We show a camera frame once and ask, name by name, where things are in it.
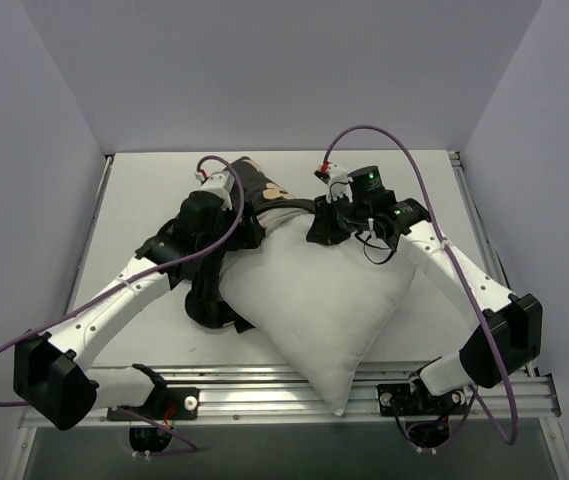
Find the black pillowcase with beige flowers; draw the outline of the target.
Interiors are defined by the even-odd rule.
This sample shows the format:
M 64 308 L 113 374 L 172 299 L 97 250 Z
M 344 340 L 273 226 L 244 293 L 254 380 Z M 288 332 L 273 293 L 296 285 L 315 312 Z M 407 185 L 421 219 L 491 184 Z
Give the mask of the black pillowcase with beige flowers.
M 279 186 L 248 156 L 234 161 L 232 167 L 242 186 L 232 189 L 231 199 L 238 205 L 239 193 L 244 193 L 243 217 L 229 239 L 200 260 L 185 299 L 185 310 L 203 327 L 221 329 L 232 325 L 241 334 L 253 325 L 236 313 L 220 294 L 225 261 L 232 252 L 257 249 L 277 227 L 296 216 L 313 214 L 315 206 L 313 201 L 297 198 Z

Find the white pillow insert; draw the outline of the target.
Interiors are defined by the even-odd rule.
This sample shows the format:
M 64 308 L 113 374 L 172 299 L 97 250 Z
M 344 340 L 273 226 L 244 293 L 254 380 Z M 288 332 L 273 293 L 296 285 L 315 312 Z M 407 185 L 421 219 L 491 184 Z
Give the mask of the white pillow insert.
M 258 219 L 266 236 L 255 250 L 226 254 L 221 298 L 341 416 L 359 364 L 416 268 L 401 256 L 375 265 L 352 239 L 335 246 L 308 242 L 313 217 L 299 208 L 270 210 Z

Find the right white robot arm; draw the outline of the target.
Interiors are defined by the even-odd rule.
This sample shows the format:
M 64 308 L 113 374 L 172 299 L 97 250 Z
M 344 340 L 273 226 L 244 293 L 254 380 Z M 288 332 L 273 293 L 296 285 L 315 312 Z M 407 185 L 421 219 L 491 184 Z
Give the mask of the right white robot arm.
M 327 190 L 314 201 L 309 242 L 337 245 L 355 234 L 371 234 L 426 275 L 470 325 L 471 335 L 458 352 L 418 371 L 418 381 L 407 390 L 414 409 L 431 412 L 445 394 L 471 384 L 492 388 L 539 355 L 540 301 L 491 279 L 437 231 L 419 201 L 399 201 L 385 189 L 377 167 L 347 172 L 328 163 L 314 174 Z

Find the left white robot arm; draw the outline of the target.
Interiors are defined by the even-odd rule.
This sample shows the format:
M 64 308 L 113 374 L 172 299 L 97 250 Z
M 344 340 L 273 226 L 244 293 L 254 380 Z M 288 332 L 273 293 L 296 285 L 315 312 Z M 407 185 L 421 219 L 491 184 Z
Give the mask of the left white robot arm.
M 143 364 L 100 370 L 94 360 L 134 317 L 182 282 L 190 285 L 184 309 L 191 320 L 209 329 L 249 329 L 220 296 L 221 267 L 227 253 L 255 249 L 264 237 L 248 199 L 236 198 L 227 208 L 214 193 L 191 193 L 84 311 L 16 344 L 15 393 L 60 430 L 101 408 L 125 406 L 143 419 L 158 417 L 167 397 L 161 375 Z

